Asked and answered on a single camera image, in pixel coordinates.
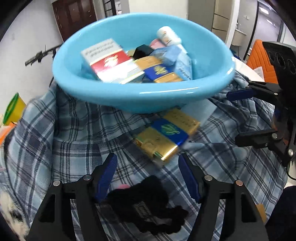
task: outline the white table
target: white table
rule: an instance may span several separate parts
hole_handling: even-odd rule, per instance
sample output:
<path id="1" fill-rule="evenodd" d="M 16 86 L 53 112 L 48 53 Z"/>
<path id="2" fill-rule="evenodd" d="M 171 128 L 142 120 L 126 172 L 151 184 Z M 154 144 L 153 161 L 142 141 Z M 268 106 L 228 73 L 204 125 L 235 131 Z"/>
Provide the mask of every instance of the white table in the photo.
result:
<path id="1" fill-rule="evenodd" d="M 235 69 L 242 73 L 243 75 L 247 76 L 251 81 L 260 81 L 264 82 L 264 80 L 249 66 L 247 66 L 244 62 L 240 61 L 237 58 L 235 59 Z"/>

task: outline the white bottle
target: white bottle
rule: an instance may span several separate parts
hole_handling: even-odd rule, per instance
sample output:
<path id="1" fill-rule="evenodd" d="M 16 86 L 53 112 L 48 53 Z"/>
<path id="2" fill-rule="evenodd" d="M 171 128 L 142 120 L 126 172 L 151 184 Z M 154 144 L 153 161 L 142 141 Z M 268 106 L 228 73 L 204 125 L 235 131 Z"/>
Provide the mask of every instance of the white bottle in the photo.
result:
<path id="1" fill-rule="evenodd" d="M 169 26 L 160 28 L 156 35 L 166 46 L 177 45 L 184 53 L 188 53 L 182 46 L 180 37 Z"/>

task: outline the orange chair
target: orange chair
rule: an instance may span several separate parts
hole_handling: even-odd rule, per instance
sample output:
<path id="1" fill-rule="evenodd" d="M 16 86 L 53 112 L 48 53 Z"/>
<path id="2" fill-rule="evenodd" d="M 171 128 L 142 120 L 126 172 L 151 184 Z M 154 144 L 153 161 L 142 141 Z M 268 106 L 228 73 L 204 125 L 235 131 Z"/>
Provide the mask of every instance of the orange chair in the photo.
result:
<path id="1" fill-rule="evenodd" d="M 257 39 L 251 51 L 251 55 L 247 61 L 247 65 L 251 69 L 262 66 L 265 82 L 277 84 L 277 77 L 274 67 L 270 64 L 268 55 L 263 47 L 262 40 Z"/>
<path id="2" fill-rule="evenodd" d="M 10 123 L 7 126 L 0 127 L 0 145 L 4 141 L 5 137 L 8 135 L 8 133 L 16 126 L 14 123 Z"/>

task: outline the white fur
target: white fur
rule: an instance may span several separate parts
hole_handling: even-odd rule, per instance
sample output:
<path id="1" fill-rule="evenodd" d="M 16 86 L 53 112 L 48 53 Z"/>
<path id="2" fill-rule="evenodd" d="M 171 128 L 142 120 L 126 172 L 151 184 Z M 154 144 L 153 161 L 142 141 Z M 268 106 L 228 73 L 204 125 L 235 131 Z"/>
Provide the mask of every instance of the white fur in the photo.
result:
<path id="1" fill-rule="evenodd" d="M 12 211 L 17 210 L 17 208 L 6 192 L 0 193 L 0 207 L 1 213 L 11 230 L 18 236 L 20 241 L 25 241 L 25 236 L 28 234 L 29 228 L 26 223 L 11 216 Z"/>

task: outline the cigarette pack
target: cigarette pack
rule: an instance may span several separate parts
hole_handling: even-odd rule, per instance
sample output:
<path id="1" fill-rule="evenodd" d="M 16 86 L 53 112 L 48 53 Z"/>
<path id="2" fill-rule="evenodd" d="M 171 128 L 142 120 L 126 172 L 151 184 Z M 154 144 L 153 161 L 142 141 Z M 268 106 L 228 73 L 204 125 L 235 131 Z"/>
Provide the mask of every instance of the cigarette pack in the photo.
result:
<path id="1" fill-rule="evenodd" d="M 170 66 L 183 80 L 192 80 L 192 61 L 177 45 L 158 48 L 151 56 L 160 59 L 165 65 Z"/>
<path id="2" fill-rule="evenodd" d="M 161 60 L 155 56 L 147 56 L 135 60 L 135 63 L 145 72 L 151 82 L 167 83 L 179 82 L 182 79 L 170 67 L 165 66 Z"/>
<path id="3" fill-rule="evenodd" d="M 81 52 L 92 71 L 103 82 L 126 84 L 142 82 L 145 74 L 123 49 L 107 39 Z"/>
<path id="4" fill-rule="evenodd" d="M 173 109 L 138 134 L 135 142 L 150 158 L 166 162 L 196 132 L 199 124 L 182 111 Z"/>

